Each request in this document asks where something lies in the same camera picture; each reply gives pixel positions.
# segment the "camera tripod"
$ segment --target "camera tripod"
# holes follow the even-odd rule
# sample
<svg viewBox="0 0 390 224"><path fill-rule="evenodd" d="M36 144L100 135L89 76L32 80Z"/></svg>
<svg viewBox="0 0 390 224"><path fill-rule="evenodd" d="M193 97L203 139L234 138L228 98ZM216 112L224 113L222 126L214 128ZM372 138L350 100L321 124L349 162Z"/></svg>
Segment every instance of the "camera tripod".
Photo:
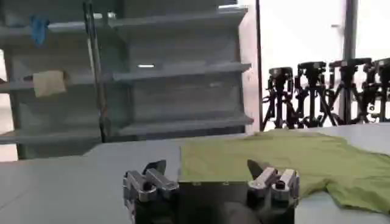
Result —
<svg viewBox="0 0 390 224"><path fill-rule="evenodd" d="M363 71L366 73L366 80L361 85L363 92L360 95L362 107L366 109L366 113L368 114L370 104L371 110L375 108L375 100L378 96L380 96L378 89L381 85L375 82L375 75L377 73L376 66L373 64L365 64ZM376 114L371 114L371 117L376 118L378 116Z"/></svg>
<svg viewBox="0 0 390 224"><path fill-rule="evenodd" d="M344 95L344 108L343 108L343 119L341 119L336 114L333 114L339 125L348 125L348 124L357 124L359 121L363 120L365 123L368 123L367 118L367 107L364 107L361 100L361 94L358 93L356 84L353 83L353 75L357 72L359 65L371 66L371 58L354 58L346 61L335 61L329 64L330 71L330 89L335 85L335 68L339 68L341 74L341 83L338 85L336 92L330 91L329 97L329 106L333 108L336 99L338 98L341 90L343 90ZM358 103L360 112L355 119L351 119L351 93L355 96ZM324 117L321 120L321 125L325 122L327 118L325 113Z"/></svg>
<svg viewBox="0 0 390 224"><path fill-rule="evenodd" d="M303 118L303 124L308 128L321 127L322 116L315 117L316 97L320 97L321 101L321 112L325 113L333 126L337 126L335 119L333 118L331 109L325 99L325 72L326 63L322 61L317 62L306 62L298 65L298 75L295 77L295 88L298 92L296 98L298 100L297 114ZM302 87L300 85L301 76L305 76L308 80L308 86ZM310 113L308 117L303 117L304 114L304 103L306 97L310 97Z"/></svg>
<svg viewBox="0 0 390 224"><path fill-rule="evenodd" d="M386 118L386 103L389 98L388 89L390 88L390 58L375 61L374 67L375 72L378 72L381 88L381 91L377 93L377 95L380 96L380 112L378 115L379 121L389 122L390 119Z"/></svg>
<svg viewBox="0 0 390 224"><path fill-rule="evenodd" d="M291 99L293 98L293 69L290 67L272 68L269 70L270 76L268 79L269 96L263 99L263 103L269 102L269 107L264 118L264 126L261 131L264 131L267 122L270 118L275 118L275 100L276 100L276 120L275 128L282 128L283 123L289 129L294 129L295 124L298 123L298 115L292 106ZM283 103L286 105L286 120L282 118L283 114Z"/></svg>

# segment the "white table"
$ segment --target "white table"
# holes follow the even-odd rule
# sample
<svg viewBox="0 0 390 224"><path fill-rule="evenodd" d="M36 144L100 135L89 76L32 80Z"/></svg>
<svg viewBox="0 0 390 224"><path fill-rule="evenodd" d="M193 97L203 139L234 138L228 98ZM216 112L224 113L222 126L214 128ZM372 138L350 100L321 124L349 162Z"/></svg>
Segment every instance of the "white table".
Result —
<svg viewBox="0 0 390 224"><path fill-rule="evenodd" d="M390 124L314 128L309 131L342 136L353 145L367 150L390 153L387 150ZM85 156L1 164L0 223L130 223L122 202L122 175L127 170L142 170L148 162L166 159L166 175L172 180L177 179L180 170L179 141L102 144ZM3 183L4 177L11 180L9 184ZM300 202L296 223L379 224L390 223L390 217L339 209L330 196L320 193Z"/></svg>

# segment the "shelf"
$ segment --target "shelf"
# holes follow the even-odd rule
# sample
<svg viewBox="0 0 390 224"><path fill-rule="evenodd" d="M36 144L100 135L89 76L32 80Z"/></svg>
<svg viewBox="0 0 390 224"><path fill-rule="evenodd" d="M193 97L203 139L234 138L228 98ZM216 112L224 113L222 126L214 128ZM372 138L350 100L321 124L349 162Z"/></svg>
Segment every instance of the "shelf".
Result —
<svg viewBox="0 0 390 224"><path fill-rule="evenodd" d="M101 19L95 20L97 34L99 39L110 41L120 40L119 36L112 29L107 29L108 26L103 24ZM13 48L37 47L31 37L31 27L0 27L0 45L12 46ZM87 33L85 31L85 23L82 21L68 23L53 23L48 25L46 39L42 47L66 48L86 47Z"/></svg>
<svg viewBox="0 0 390 224"><path fill-rule="evenodd" d="M232 116L215 116L207 119L189 119L167 122L137 122L119 131L121 136L168 133L175 131L192 131L211 128L226 128L253 123L245 114Z"/></svg>
<svg viewBox="0 0 390 224"><path fill-rule="evenodd" d="M162 77L175 77L184 75L199 75L199 74L221 74L228 72L244 72L250 68L250 64L241 64L239 62L220 63L215 65L205 66L183 66L176 68L154 69L144 72L130 72L123 74L114 74L114 81L131 81L141 79L152 79Z"/></svg>
<svg viewBox="0 0 390 224"><path fill-rule="evenodd" d="M0 144L41 144L68 141L99 140L99 127L69 128L64 130L16 130L0 135Z"/></svg>
<svg viewBox="0 0 390 224"><path fill-rule="evenodd" d="M92 75L80 75L73 77L65 82L66 86L75 86L75 85L93 85L94 77ZM25 82L7 82L0 84L0 93L9 93L10 91L24 90L24 89L33 89L34 84L32 81Z"/></svg>
<svg viewBox="0 0 390 224"><path fill-rule="evenodd" d="M247 8L218 9L214 12L189 13L184 15L152 16L110 20L108 25L118 28L124 38L134 35L176 33L186 30L237 29Z"/></svg>

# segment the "green t-shirt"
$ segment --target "green t-shirt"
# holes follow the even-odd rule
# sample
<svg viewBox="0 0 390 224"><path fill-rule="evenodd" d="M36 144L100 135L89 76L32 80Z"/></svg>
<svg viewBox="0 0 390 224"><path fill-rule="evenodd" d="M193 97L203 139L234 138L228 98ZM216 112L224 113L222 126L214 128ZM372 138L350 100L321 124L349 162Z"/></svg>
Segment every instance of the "green t-shirt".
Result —
<svg viewBox="0 0 390 224"><path fill-rule="evenodd" d="M288 130L239 139L187 141L181 146L184 181L241 181L247 160L296 169L300 197L327 191L344 208L390 214L390 156L348 145L343 138Z"/></svg>

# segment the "shelving unit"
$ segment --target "shelving unit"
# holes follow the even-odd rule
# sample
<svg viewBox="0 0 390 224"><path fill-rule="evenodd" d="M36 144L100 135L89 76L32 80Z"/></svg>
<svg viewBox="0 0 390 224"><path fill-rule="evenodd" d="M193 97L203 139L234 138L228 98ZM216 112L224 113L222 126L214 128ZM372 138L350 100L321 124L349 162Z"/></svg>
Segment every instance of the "shelving unit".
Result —
<svg viewBox="0 0 390 224"><path fill-rule="evenodd" d="M19 159L80 154L101 142L81 2L46 3L2 2L0 47L7 82L0 83L0 93L10 96L15 130L1 133L0 144L17 144ZM31 37L31 15L51 22L41 46ZM103 29L101 19L95 25ZM120 41L114 31L100 37L106 43ZM35 97L33 74L50 70L65 73L66 92ZM111 79L108 75L104 81Z"/></svg>
<svg viewBox="0 0 390 224"><path fill-rule="evenodd" d="M69 155L101 142L101 129L111 130L108 139L131 141L198 130L242 133L254 121L246 115L243 82L254 64L242 50L239 30L247 7L218 7L234 0L93 4L99 5L93 13L117 18L95 19L91 27L73 10L82 12L79 1L71 0L64 11L56 5L60 13L30 4L33 15L52 22L42 46L34 44L28 26L0 27L9 77L0 93L10 94L16 129L1 134L0 144L18 144L20 152L36 157ZM4 10L18 6L6 0ZM96 39L86 28L96 31ZM66 93L36 98L27 80L49 70L65 72ZM52 153L53 147L59 150Z"/></svg>
<svg viewBox="0 0 390 224"><path fill-rule="evenodd" d="M253 123L245 114L242 83L253 62L241 61L239 36L248 8L226 7L236 4L226 0L192 3L150 0L146 11L141 2L125 1L123 17L108 21L127 43L127 70L112 72L114 83L129 84L122 92L129 97L129 119L117 125L118 135L175 138L219 128L237 133ZM108 110L122 111L112 100L107 98Z"/></svg>

